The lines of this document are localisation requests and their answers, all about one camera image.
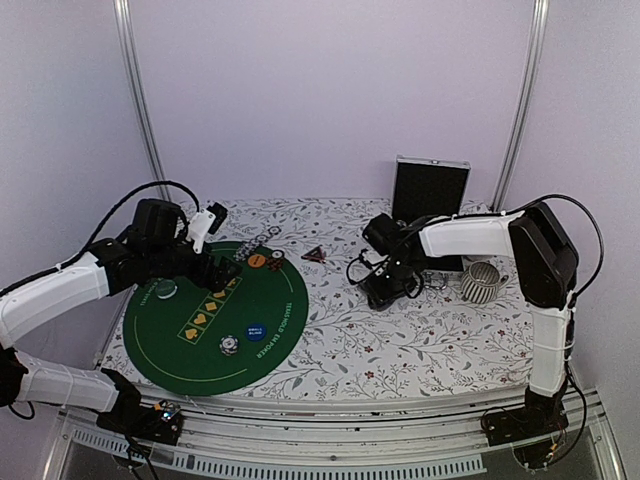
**ventilation grille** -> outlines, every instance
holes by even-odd
[[[75,427],[73,440],[95,450],[127,457],[127,442],[120,437]],[[480,455],[403,466],[330,468],[280,467],[217,460],[182,452],[175,452],[173,455],[158,453],[158,458],[154,455],[153,462],[164,468],[224,480],[436,480],[486,472]],[[143,461],[138,455],[133,457]]]

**floral tablecloth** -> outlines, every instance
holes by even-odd
[[[309,292],[309,318],[289,358],[248,387],[228,395],[271,399],[357,400],[452,395],[521,385],[531,366],[531,317],[524,311],[514,264],[492,258],[509,282],[496,301],[464,301],[459,276],[444,290],[403,298],[374,312],[345,278],[347,263],[367,245],[362,229],[388,200],[298,199],[226,202],[229,217],[208,241],[245,240],[278,225],[267,246],[282,249]],[[478,204],[465,211],[480,211]],[[326,263],[302,260],[322,245]],[[122,319],[103,367],[150,385],[127,357]]]

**green poker mat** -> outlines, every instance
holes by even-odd
[[[239,242],[211,245],[211,254],[233,259]],[[271,250],[259,247],[265,257]],[[123,337],[135,367],[159,387],[182,395],[218,395],[264,377],[287,358],[302,335],[309,310],[307,289],[296,268],[285,261],[277,272],[242,264],[242,273],[224,292],[212,294],[187,279],[161,300],[154,290],[160,280],[138,288],[124,317]],[[260,341],[250,341],[247,327],[266,326]],[[220,340],[233,335],[238,352],[220,350]]]

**orange poker chip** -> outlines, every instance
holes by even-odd
[[[249,261],[247,263],[249,263],[249,266],[251,268],[261,268],[265,263],[267,263],[267,259],[264,257],[264,255],[256,253],[255,255],[251,255],[249,257]]]

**white backdrop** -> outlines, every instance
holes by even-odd
[[[472,165],[490,201],[533,2],[137,0],[167,176],[210,198],[389,197],[396,154]]]
[[[1,2],[0,65],[2,288],[73,255],[109,208],[151,174],[111,2]],[[132,213],[133,204],[107,231],[119,232]],[[118,301],[71,311],[18,347],[89,368]],[[36,478],[53,412],[37,405],[26,424],[0,409],[0,478]]]
[[[551,2],[538,81],[507,207],[562,192],[602,227],[602,275],[576,314],[578,373],[596,385],[622,450],[640,478],[640,3]],[[578,283],[597,242],[577,209],[554,209],[580,252]]]

